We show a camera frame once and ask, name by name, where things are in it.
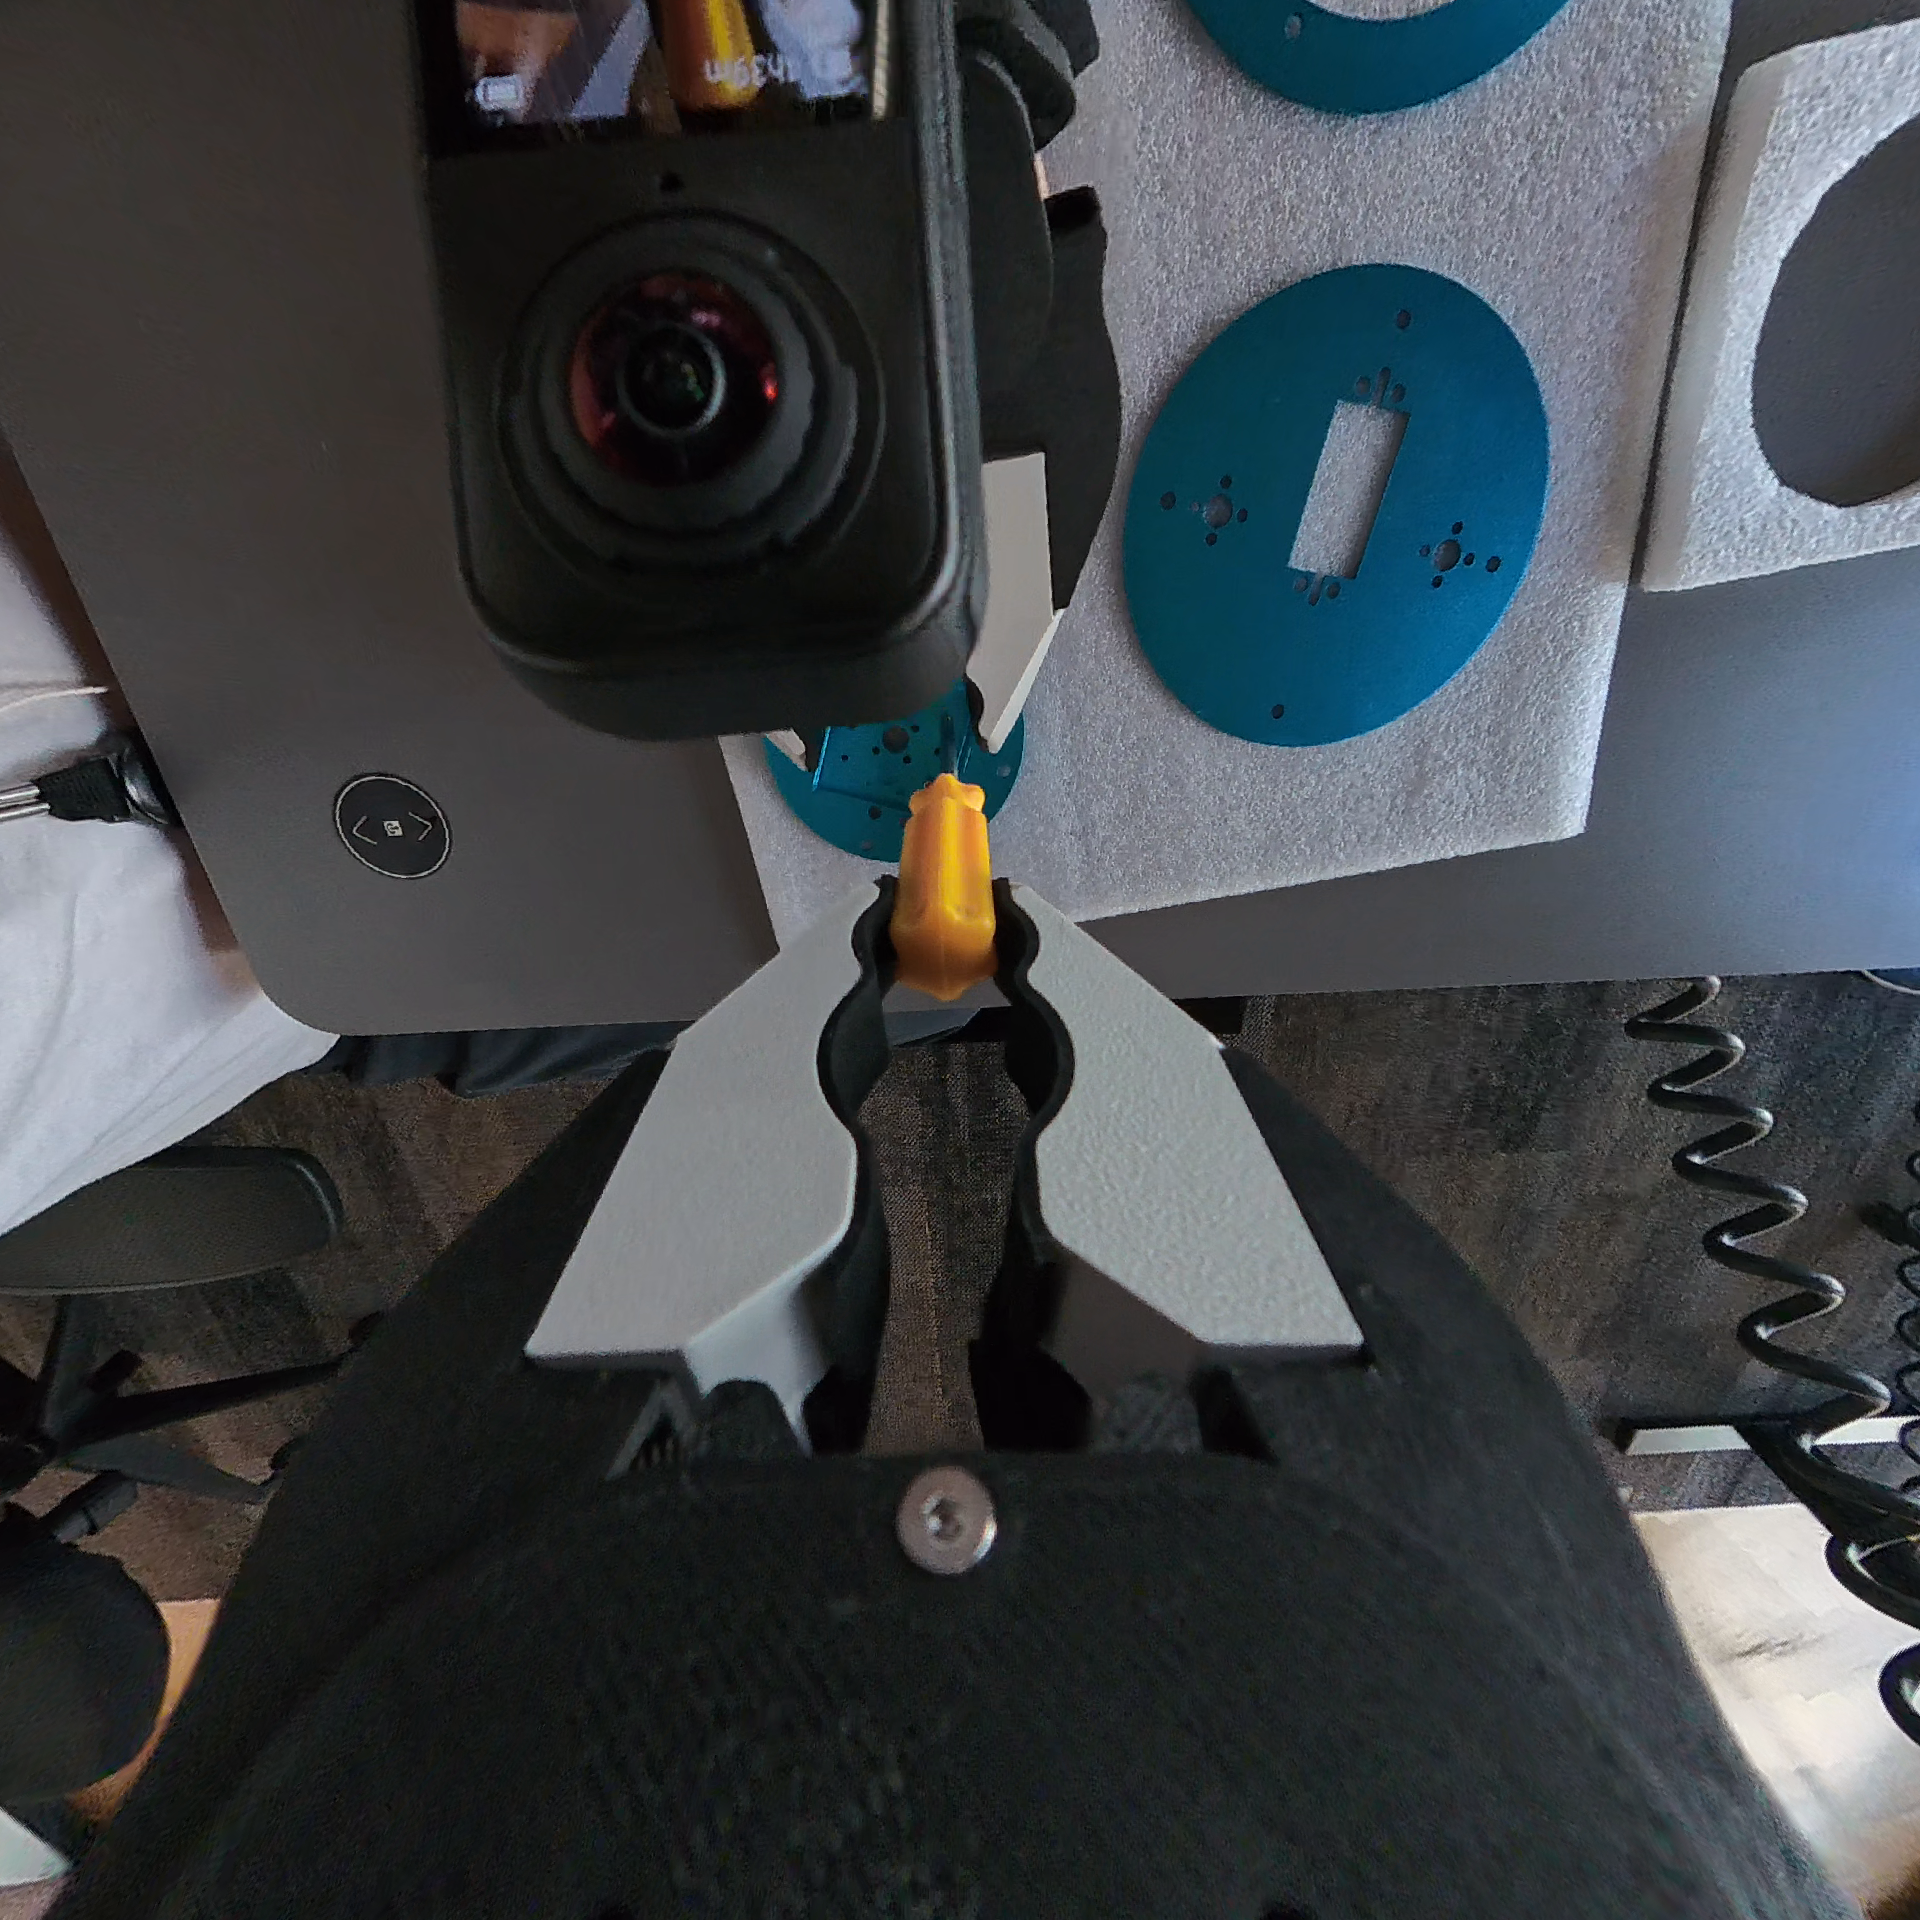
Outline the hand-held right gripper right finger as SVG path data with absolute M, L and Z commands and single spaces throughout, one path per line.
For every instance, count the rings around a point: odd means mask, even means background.
M 1352 1364 L 1363 1331 L 1224 1044 L 1034 887 L 996 879 L 1025 1118 L 977 1327 L 992 1452 L 1080 1452 L 1158 1386 Z

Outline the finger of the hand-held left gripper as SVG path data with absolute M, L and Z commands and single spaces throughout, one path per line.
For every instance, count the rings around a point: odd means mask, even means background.
M 971 649 L 974 732 L 1007 746 L 1040 675 L 1060 611 L 1049 589 L 1044 455 L 1015 453 L 982 466 L 989 593 Z

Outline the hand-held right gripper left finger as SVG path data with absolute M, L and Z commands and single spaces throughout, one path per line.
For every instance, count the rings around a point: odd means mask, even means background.
M 886 1316 L 886 1230 L 857 1109 L 886 1062 L 868 879 L 686 1025 L 521 1351 L 761 1384 L 798 1447 L 856 1450 Z

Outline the blue metal bracket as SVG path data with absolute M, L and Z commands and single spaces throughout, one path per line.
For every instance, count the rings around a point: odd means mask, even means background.
M 909 794 L 939 773 L 982 783 L 985 765 L 977 695 L 960 675 L 942 695 L 905 718 L 818 729 L 810 739 L 805 781 L 823 794 L 905 809 Z

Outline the small blue perforated disc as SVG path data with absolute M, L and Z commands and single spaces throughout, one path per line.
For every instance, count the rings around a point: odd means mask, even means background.
M 817 736 L 817 732 L 818 729 L 780 733 L 769 732 L 765 736 L 761 752 L 765 768 L 772 776 L 776 792 L 780 794 L 783 806 L 795 813 L 795 818 L 801 818 L 805 829 L 810 829 L 831 847 L 856 857 L 894 865 L 901 849 L 908 806 L 879 809 L 878 802 L 867 802 L 864 798 L 835 798 L 813 792 L 805 781 L 805 770 L 810 758 L 810 739 Z M 1007 736 L 1007 746 L 999 752 L 986 750 L 986 765 L 982 768 L 978 783 L 985 794 L 986 821 L 996 821 L 1001 806 L 1015 792 L 1015 783 L 1021 779 L 1022 746 L 1025 724 L 1018 719 L 1012 733 Z

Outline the round desk control panel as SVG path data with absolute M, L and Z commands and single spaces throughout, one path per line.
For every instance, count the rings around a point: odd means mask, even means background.
M 359 865 L 395 879 L 432 876 L 450 851 L 439 802 L 391 773 L 349 779 L 333 799 L 333 828 Z

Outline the large blue disc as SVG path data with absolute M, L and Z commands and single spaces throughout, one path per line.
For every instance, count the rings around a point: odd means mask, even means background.
M 1128 615 L 1215 732 L 1352 739 L 1492 637 L 1546 501 L 1542 389 L 1487 299 L 1407 263 L 1309 275 L 1227 325 L 1153 421 Z

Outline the white foam sheet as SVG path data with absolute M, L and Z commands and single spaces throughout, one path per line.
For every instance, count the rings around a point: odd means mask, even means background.
M 1183 1 L 1098 1 L 1048 147 L 1107 228 L 1121 476 L 1022 710 L 996 868 L 1073 917 L 1563 842 L 1586 828 L 1729 1 L 1564 1 L 1450 96 L 1344 117 L 1259 88 Z M 1121 510 L 1177 374 L 1312 271 L 1410 263 L 1509 325 L 1542 389 L 1547 498 L 1476 655 L 1358 739 L 1204 726 L 1121 605 Z

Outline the black office chair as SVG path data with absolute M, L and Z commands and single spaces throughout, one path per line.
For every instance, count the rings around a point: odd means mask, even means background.
M 169 1640 L 157 1601 L 87 1549 L 139 1491 L 256 1508 L 168 1428 L 326 1381 L 340 1358 L 128 1391 L 134 1353 L 102 1353 L 102 1303 L 270 1274 L 340 1235 L 325 1165 L 279 1147 L 169 1147 L 3 1235 L 3 1294 L 50 1298 L 34 1371 L 3 1364 L 3 1883 L 55 1883 L 85 1851 L 73 1796 L 157 1733 Z

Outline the person's white shirt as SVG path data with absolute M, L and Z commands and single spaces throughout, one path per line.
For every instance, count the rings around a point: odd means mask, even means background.
M 3 785 L 127 719 L 32 491 L 3 453 Z M 3 828 L 3 1227 L 193 1136 L 336 1034 L 261 992 L 186 839 Z

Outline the white foam square frame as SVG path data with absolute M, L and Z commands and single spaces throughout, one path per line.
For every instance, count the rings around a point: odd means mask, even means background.
M 1917 120 L 1917 23 L 1803 41 L 1733 88 L 1700 200 L 1637 585 L 1690 592 L 1917 545 L 1917 484 L 1838 506 L 1785 484 L 1751 381 L 1778 270 L 1820 200 Z

